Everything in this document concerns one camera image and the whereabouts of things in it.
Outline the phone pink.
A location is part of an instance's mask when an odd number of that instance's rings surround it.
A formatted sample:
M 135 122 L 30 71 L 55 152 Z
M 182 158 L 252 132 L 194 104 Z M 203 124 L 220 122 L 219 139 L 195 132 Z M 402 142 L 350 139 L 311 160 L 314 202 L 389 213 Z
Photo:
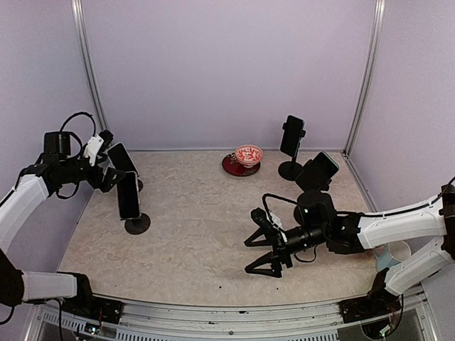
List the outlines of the phone pink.
M 121 220 L 132 220 L 140 217 L 139 187 L 137 174 L 134 171 L 126 172 L 125 177 L 118 182 L 117 199 Z

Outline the phone blue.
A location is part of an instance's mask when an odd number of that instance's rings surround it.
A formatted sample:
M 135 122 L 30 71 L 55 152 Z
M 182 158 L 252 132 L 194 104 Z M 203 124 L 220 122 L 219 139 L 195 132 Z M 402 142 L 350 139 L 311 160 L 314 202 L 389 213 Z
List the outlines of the phone blue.
M 132 175 L 139 179 L 139 171 L 135 166 L 124 144 L 119 142 L 107 149 L 107 155 L 114 168 L 122 175 Z
M 319 152 L 309 160 L 296 177 L 296 184 L 305 192 L 307 190 L 328 191 L 332 177 L 338 172 L 338 164 L 325 152 Z

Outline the folding phone stand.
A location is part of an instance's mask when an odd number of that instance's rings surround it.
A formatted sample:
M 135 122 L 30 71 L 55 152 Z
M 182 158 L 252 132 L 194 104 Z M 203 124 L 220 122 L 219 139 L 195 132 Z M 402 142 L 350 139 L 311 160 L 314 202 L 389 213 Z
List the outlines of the folding phone stand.
M 143 184 L 143 182 L 140 179 L 136 180 L 136 184 L 137 184 L 138 192 L 140 193 L 142 191 L 143 187 L 144 187 L 144 184 Z
M 150 227 L 150 224 L 150 217 L 147 214 L 142 213 L 137 219 L 126 220 L 124 222 L 124 228 L 129 234 L 139 235 L 145 233 Z

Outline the black pole stand clamp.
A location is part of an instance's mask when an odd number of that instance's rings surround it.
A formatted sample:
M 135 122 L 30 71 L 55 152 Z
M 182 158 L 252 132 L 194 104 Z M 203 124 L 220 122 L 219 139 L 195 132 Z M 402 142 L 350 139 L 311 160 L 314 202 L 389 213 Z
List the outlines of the black pole stand clamp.
M 300 145 L 301 145 L 301 140 L 299 142 L 299 147 L 298 147 L 298 150 L 296 151 L 295 155 L 290 156 L 291 160 L 285 161 L 279 165 L 278 173 L 285 180 L 294 181 L 294 180 L 296 180 L 296 177 L 302 172 L 303 166 L 296 161 L 298 152 L 300 149 Z

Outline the black pole stand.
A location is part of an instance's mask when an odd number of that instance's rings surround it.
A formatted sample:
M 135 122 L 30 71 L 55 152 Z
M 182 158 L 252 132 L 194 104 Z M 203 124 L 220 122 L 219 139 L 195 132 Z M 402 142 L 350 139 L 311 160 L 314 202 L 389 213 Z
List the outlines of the black pole stand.
M 326 190 L 331 182 L 329 169 L 316 159 L 308 161 L 299 176 L 302 190 Z

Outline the phone black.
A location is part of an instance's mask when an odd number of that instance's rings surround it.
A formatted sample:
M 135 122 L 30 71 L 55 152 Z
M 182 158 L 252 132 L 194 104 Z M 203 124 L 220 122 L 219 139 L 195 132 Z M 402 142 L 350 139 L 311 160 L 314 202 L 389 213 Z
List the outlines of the phone black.
M 299 147 L 301 138 L 304 137 L 304 120 L 289 115 L 283 124 L 283 137 L 280 151 L 288 156 L 294 156 Z

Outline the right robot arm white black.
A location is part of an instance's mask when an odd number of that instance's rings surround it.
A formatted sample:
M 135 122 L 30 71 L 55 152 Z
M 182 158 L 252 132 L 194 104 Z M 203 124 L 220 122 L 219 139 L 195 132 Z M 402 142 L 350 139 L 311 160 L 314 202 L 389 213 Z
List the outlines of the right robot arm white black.
M 245 267 L 248 274 L 279 278 L 291 268 L 296 253 L 325 244 L 335 254 L 359 254 L 391 242 L 431 237 L 421 249 L 398 265 L 382 270 L 364 299 L 364 310 L 379 315 L 392 297 L 454 263 L 454 186 L 446 184 L 428 200 L 374 213 L 335 209 L 331 196 L 308 190 L 293 201 L 299 226 L 285 230 L 268 205 L 251 211 L 258 226 L 244 244 L 272 250 Z

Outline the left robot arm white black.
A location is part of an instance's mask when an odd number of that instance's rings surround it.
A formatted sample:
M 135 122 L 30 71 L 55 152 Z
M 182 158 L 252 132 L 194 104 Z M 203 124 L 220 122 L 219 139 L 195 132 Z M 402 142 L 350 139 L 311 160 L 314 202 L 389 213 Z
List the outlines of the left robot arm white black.
M 94 315 L 100 308 L 84 274 L 36 272 L 17 269 L 6 253 L 23 224 L 35 209 L 67 184 L 82 182 L 103 193 L 124 179 L 126 173 L 115 168 L 103 169 L 105 151 L 113 140 L 110 131 L 94 134 L 71 154 L 71 131 L 52 131 L 44 136 L 43 152 L 38 160 L 21 170 L 16 184 L 1 200 L 1 304 L 16 307 L 52 299 L 68 300 L 83 315 Z

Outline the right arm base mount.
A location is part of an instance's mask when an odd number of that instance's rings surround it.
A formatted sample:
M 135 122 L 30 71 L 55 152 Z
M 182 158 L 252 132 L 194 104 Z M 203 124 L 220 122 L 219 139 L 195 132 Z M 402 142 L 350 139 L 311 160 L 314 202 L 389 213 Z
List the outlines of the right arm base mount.
M 365 296 L 343 300 L 338 306 L 343 322 L 352 323 L 398 311 L 402 308 L 402 303 L 400 296 L 385 290 L 384 276 L 377 274 L 372 288 Z

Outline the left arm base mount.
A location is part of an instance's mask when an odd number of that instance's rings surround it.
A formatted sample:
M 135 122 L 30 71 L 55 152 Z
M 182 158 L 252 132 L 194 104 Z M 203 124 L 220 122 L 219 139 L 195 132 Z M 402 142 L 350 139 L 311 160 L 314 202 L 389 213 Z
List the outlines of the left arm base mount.
M 74 315 L 97 320 L 98 323 L 119 324 L 123 302 L 111 298 L 102 298 L 92 292 L 89 278 L 84 274 L 70 273 L 76 278 L 77 294 L 63 299 L 63 310 Z

